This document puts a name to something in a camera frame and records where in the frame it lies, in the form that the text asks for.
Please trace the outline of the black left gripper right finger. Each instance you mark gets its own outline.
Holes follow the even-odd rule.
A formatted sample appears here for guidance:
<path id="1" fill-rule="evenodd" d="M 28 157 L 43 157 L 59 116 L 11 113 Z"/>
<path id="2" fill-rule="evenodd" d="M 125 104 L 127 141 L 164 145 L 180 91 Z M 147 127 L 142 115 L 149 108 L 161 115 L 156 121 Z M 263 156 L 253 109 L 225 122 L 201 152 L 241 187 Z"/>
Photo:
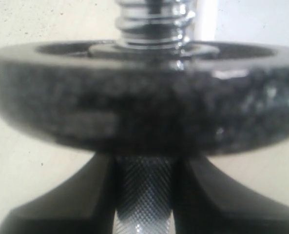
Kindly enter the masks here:
<path id="1" fill-rule="evenodd" d="M 177 234 L 289 234 L 289 206 L 237 182 L 202 156 L 180 160 L 173 214 Z"/>

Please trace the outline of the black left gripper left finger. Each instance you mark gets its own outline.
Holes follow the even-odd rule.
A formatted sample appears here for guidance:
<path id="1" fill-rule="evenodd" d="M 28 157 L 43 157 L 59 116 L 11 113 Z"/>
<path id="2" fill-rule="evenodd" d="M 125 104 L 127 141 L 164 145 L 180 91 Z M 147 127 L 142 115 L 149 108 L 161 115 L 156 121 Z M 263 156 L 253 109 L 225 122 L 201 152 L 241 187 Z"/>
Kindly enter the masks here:
<path id="1" fill-rule="evenodd" d="M 52 191 L 12 209 L 0 234 L 111 234 L 115 214 L 115 160 L 96 154 Z"/>

